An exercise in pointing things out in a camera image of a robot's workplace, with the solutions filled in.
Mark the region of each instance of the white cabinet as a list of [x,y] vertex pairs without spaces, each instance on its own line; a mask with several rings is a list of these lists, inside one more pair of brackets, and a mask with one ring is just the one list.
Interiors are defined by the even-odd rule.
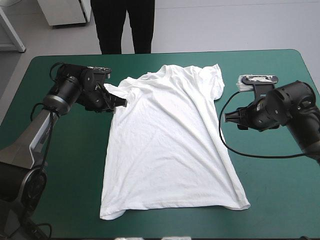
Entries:
[[88,23],[90,0],[38,0],[50,26]]

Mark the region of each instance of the green table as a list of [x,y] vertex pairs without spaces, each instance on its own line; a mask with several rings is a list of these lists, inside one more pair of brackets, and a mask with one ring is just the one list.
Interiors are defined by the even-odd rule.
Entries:
[[[0,127],[0,148],[12,143],[30,123],[35,103],[53,82],[50,66],[56,62],[112,68],[110,83],[156,72],[162,65],[219,64],[225,83],[217,111],[243,74],[271,74],[278,86],[301,80],[316,87],[295,50],[192,52],[141,55],[39,56],[32,60]],[[254,99],[242,93],[227,107],[230,112]],[[99,218],[105,157],[112,113],[85,111],[75,104],[60,118],[47,158],[48,183],[32,219],[51,223],[54,237],[113,238],[191,236],[193,238],[298,238],[320,236],[320,168],[307,157],[294,159],[246,158],[230,152],[251,207],[232,211],[221,206],[127,210],[112,221]],[[226,141],[242,152],[260,155],[299,153],[286,127],[258,132],[222,126]]]

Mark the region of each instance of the white floor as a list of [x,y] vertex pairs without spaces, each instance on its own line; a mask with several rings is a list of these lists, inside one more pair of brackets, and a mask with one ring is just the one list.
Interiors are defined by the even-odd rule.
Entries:
[[[93,18],[52,29],[37,0],[3,10],[26,52],[0,52],[0,123],[33,57],[101,53]],[[153,53],[296,49],[320,89],[319,43],[318,0],[156,0]],[[122,52],[134,53],[128,19]]]

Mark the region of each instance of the white t-shirt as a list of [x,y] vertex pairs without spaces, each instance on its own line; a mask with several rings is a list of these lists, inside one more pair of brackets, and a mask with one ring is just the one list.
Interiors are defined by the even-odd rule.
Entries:
[[224,82],[217,64],[164,65],[105,87],[127,106],[117,107],[112,119],[101,219],[127,209],[250,207],[219,137],[214,100]]

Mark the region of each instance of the person's leg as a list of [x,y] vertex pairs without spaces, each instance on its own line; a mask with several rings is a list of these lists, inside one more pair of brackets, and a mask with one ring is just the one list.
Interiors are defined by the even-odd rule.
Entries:
[[126,0],[134,52],[151,53],[151,42],[154,35],[155,0]]
[[91,0],[96,33],[102,54],[121,54],[126,19],[125,0]]

